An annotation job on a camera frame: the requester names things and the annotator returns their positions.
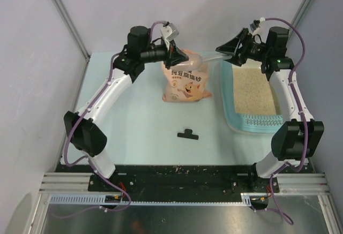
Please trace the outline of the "clear plastic scoop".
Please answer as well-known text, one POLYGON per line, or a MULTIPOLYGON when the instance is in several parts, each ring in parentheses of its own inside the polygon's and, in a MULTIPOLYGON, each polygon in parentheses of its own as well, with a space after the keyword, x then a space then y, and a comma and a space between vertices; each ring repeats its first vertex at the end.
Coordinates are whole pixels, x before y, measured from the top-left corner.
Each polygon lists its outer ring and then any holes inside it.
POLYGON ((225 56, 225 54, 221 53, 212 53, 208 55, 189 54, 188 61, 173 66, 172 69, 176 71, 194 71, 201 67, 201 65, 204 63, 209 63, 216 60, 223 60, 223 56, 225 56))

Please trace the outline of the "orange cat litter bag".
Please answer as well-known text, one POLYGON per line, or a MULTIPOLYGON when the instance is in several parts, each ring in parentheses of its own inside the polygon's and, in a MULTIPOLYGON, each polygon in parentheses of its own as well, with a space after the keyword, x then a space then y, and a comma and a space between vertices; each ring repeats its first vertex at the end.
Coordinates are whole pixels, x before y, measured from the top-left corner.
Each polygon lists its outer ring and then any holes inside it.
MULTIPOLYGON (((198 54, 194 51, 183 49, 187 55, 198 54)), ((206 89, 210 78, 210 67, 204 63, 194 71, 176 71, 172 67, 167 69, 161 64, 162 72, 167 80, 162 96, 165 102, 198 102, 212 94, 206 89)))

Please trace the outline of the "black bag clip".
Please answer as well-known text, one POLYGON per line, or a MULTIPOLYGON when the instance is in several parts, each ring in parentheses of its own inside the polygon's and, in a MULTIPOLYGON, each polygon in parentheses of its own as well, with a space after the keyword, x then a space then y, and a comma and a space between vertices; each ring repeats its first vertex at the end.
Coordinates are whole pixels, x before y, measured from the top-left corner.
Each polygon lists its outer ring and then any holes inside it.
POLYGON ((192 129, 185 129, 184 132, 179 132, 177 134, 177 137, 191 140, 199 140, 199 135, 194 134, 192 129))

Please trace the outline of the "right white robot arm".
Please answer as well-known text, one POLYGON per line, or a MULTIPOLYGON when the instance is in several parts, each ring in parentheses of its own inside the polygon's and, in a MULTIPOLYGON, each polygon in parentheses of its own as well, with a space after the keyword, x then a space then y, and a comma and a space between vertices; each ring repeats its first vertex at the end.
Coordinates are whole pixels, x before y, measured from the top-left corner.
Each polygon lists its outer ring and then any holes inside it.
POLYGON ((228 56, 227 62, 242 66, 252 59, 261 63, 276 93, 283 124, 271 139, 271 151, 258 163, 256 173, 247 178, 248 188, 254 192, 266 186, 266 178, 274 177, 285 167, 299 172, 306 159, 313 156, 324 133, 324 124, 316 121, 307 109, 298 87, 295 65, 286 56, 289 30, 274 26, 269 29, 266 42, 257 43, 252 33, 243 28, 232 40, 216 51, 228 56))

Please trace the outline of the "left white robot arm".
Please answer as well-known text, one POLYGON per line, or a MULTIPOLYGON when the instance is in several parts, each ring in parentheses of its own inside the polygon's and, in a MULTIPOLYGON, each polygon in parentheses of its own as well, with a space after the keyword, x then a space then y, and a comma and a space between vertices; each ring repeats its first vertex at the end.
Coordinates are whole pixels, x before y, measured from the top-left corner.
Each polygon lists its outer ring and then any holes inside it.
POLYGON ((158 45, 152 39, 153 27, 132 27, 123 49, 111 57, 109 75, 102 86, 83 107, 76 112, 67 111, 63 118, 67 135, 63 148, 65 164, 73 166, 68 161, 68 148, 73 144, 101 176, 99 183, 107 191, 117 188, 118 177, 113 175, 116 168, 108 155, 107 137, 100 123, 119 96, 144 71, 145 64, 163 62, 169 69, 189 59, 175 43, 178 36, 175 25, 168 21, 159 24, 162 27, 158 45))

